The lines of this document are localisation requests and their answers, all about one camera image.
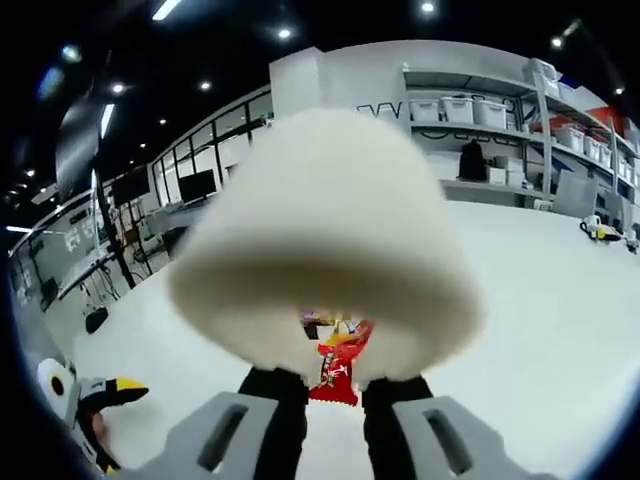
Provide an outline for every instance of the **gray gripper finger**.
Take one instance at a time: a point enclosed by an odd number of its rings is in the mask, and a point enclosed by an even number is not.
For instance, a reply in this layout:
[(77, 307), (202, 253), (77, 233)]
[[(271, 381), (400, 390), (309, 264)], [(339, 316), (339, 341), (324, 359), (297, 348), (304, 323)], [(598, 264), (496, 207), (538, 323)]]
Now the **gray gripper finger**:
[(163, 452), (118, 480), (250, 480), (278, 403), (222, 392), (173, 427)]
[(418, 480), (540, 478), (509, 459), (502, 437), (452, 398), (398, 402), (393, 409)]

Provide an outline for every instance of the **white storage box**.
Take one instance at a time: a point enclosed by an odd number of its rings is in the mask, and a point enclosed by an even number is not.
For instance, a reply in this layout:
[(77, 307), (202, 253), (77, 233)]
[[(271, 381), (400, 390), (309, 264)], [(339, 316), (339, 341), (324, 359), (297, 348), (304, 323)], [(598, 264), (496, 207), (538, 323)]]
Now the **white storage box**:
[(584, 137), (584, 153), (591, 160), (600, 162), (600, 149), (602, 144), (595, 138)]
[(558, 82), (558, 92), (560, 93), (560, 98), (562, 100), (566, 100), (569, 103), (573, 102), (573, 97), (575, 95), (573, 88), (569, 85), (565, 85), (562, 82)]
[(503, 168), (504, 170), (510, 171), (524, 171), (521, 158), (496, 155), (493, 157), (493, 161), (497, 168)]
[(506, 130), (507, 106), (489, 100), (474, 100), (473, 118), (478, 125)]
[(492, 185), (505, 185), (507, 183), (507, 171), (501, 168), (487, 167), (487, 178)]
[(629, 183), (632, 183), (633, 182), (633, 168), (628, 163), (626, 164), (625, 168), (627, 170), (625, 172), (625, 178), (627, 180), (629, 180)]
[(558, 74), (556, 73), (556, 68), (550, 63), (543, 62), (538, 58), (532, 58), (522, 67), (522, 73), (525, 80), (532, 85), (536, 84), (535, 78), (539, 75), (545, 93), (556, 98), (560, 97), (557, 81)]
[(556, 130), (558, 143), (571, 150), (582, 153), (584, 151), (584, 133), (572, 127), (562, 127)]
[(611, 168), (611, 149), (606, 145), (600, 145), (600, 165)]
[(442, 97), (440, 99), (447, 121), (473, 123), (473, 100), (470, 98)]
[(411, 100), (409, 108), (415, 122), (437, 122), (440, 120), (438, 100)]
[(522, 188), (524, 172), (522, 170), (507, 170), (507, 185)]

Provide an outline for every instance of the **red snack package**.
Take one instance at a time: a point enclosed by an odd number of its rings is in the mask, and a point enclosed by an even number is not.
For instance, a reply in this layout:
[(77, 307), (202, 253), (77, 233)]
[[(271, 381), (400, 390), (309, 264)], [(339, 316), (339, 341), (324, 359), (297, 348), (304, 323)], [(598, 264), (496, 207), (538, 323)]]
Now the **red snack package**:
[(318, 352), (324, 355), (322, 381), (309, 391), (309, 398), (327, 402), (340, 402), (356, 406), (358, 396), (351, 386), (351, 362), (366, 346), (373, 326), (366, 320), (356, 328), (358, 338), (336, 345), (318, 345)]
[(340, 402), (356, 406), (358, 396), (351, 387), (351, 359), (336, 352), (336, 348), (318, 345), (318, 351), (324, 355), (322, 381), (309, 390), (309, 398), (325, 402)]

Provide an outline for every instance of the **computer screen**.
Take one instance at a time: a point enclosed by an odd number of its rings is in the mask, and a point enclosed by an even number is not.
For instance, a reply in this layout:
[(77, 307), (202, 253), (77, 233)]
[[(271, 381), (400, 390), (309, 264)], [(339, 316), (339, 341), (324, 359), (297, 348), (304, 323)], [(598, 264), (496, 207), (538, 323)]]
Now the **computer screen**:
[(113, 201), (116, 207), (149, 193), (147, 169), (138, 167), (113, 183)]
[(209, 193), (216, 191), (216, 183), (213, 178), (213, 170), (182, 177), (178, 180), (182, 201), (187, 203), (197, 198), (204, 198)]

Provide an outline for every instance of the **desk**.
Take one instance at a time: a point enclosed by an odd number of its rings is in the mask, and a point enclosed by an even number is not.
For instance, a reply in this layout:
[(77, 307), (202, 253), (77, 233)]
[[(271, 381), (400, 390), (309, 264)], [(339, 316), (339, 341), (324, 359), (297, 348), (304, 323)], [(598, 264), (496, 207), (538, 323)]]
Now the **desk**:
[[(575, 477), (609, 439), (639, 378), (640, 257), (620, 242), (591, 242), (574, 218), (466, 202), (447, 208), (490, 310), (471, 348), (423, 375), (435, 395), (496, 429), (512, 460)], [(127, 376), (150, 388), (105, 412), (110, 447), (128, 468), (158, 455), (173, 425), (217, 392), (237, 391), (249, 371), (181, 321), (170, 269), (127, 292), (109, 322), (75, 342), (78, 375)], [(310, 402), (307, 419), (298, 478), (372, 478), (361, 408)]]
[(62, 300), (68, 293), (80, 283), (89, 278), (93, 272), (102, 268), (105, 263), (113, 260), (115, 253), (107, 253), (104, 250), (91, 252), (85, 258), (73, 265), (62, 280), (58, 291), (58, 300)]

